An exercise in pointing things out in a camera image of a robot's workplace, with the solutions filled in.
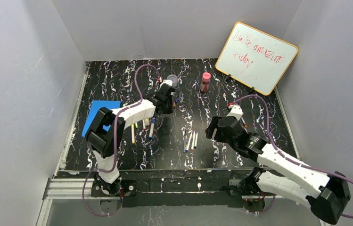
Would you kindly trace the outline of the blue red marker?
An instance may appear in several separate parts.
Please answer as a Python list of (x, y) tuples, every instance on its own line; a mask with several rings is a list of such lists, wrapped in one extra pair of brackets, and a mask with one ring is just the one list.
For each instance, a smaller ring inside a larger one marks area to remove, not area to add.
[(195, 133), (195, 140), (194, 140), (194, 149), (197, 147), (197, 139), (198, 139), (198, 132)]

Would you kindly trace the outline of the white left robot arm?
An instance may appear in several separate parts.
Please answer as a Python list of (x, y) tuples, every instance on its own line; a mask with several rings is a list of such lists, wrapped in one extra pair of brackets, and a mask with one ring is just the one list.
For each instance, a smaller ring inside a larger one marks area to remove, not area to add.
[(102, 107), (98, 110), (85, 140), (97, 162), (94, 179), (106, 194), (116, 195), (121, 191), (117, 152), (124, 131), (139, 121), (173, 113), (175, 91), (172, 81), (164, 80), (159, 90), (146, 99), (121, 108), (110, 110)]

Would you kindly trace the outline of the orange yellow highlighter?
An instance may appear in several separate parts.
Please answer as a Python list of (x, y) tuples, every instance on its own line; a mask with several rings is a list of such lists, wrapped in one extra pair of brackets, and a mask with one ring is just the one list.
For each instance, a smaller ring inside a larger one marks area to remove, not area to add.
[(145, 122), (145, 125), (146, 125), (146, 126), (149, 126), (149, 125), (150, 125), (150, 119), (149, 119), (149, 118), (146, 118), (146, 119), (144, 120), (144, 122)]

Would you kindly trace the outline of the purple white marker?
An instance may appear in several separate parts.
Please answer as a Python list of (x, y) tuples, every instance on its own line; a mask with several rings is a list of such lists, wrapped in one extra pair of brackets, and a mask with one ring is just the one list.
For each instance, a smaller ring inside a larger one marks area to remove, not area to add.
[(187, 139), (186, 139), (186, 145), (185, 145), (185, 152), (187, 153), (190, 149), (190, 142), (192, 140), (192, 135), (193, 135), (193, 132), (192, 131), (189, 131), (187, 133)]

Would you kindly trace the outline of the blue capped white marker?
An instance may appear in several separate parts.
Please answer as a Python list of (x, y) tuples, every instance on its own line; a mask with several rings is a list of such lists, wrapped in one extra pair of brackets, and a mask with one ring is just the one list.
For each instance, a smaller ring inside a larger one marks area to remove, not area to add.
[(153, 116), (151, 119), (151, 125), (150, 125), (150, 130), (149, 130), (149, 139), (150, 140), (153, 139), (155, 123), (156, 123), (156, 117)]

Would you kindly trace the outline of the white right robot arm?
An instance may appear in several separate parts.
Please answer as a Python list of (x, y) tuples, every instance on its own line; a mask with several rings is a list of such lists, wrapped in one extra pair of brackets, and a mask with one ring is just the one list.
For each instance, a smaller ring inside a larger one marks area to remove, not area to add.
[(251, 191), (281, 195), (311, 210), (320, 220), (337, 224), (350, 201), (345, 175), (323, 173), (272, 146), (267, 138), (247, 133), (234, 116), (214, 116), (205, 130), (206, 138), (228, 144), (244, 158), (272, 168), (276, 176), (256, 167), (244, 179)]

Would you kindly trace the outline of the checkered black white pen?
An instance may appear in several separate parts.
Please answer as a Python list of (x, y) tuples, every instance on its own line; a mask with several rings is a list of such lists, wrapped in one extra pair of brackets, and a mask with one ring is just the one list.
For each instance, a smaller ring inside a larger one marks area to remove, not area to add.
[(182, 138), (183, 138), (183, 146), (182, 146), (182, 152), (185, 153), (185, 147), (186, 147), (186, 128), (182, 129)]

